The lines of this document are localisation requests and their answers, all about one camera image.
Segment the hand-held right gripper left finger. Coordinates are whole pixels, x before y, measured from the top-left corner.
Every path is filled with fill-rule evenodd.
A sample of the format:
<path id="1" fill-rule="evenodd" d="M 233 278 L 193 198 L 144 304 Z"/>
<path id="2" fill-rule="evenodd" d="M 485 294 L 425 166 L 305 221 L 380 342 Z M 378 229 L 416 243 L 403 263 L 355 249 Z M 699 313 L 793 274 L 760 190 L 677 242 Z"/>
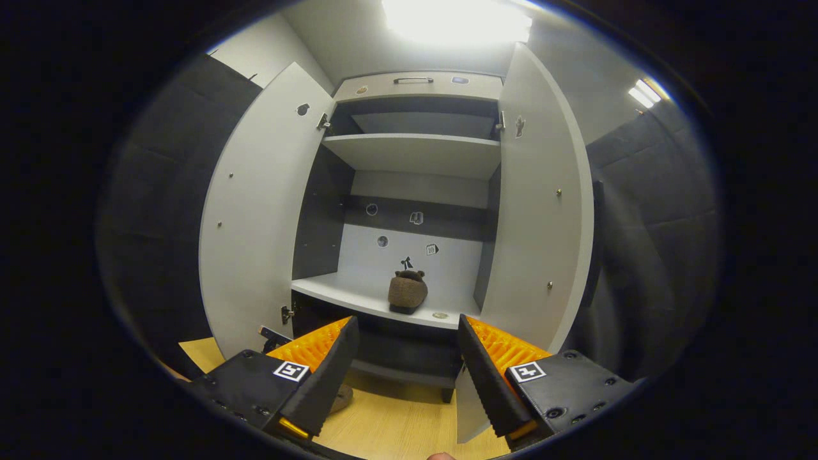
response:
<path id="1" fill-rule="evenodd" d="M 188 388 L 202 403 L 272 436 L 311 441 L 359 351 L 354 316 L 261 353 L 245 349 Z"/>

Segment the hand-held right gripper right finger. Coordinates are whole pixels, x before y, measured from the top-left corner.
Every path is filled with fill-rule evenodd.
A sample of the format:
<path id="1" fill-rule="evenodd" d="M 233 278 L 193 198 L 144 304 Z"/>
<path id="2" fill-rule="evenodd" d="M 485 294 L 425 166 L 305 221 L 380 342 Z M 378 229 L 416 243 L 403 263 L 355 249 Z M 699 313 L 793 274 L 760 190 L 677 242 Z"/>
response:
<path id="1" fill-rule="evenodd" d="M 493 432 L 512 451 L 584 427 L 640 387 L 579 351 L 549 353 L 467 315 L 458 344 Z"/>

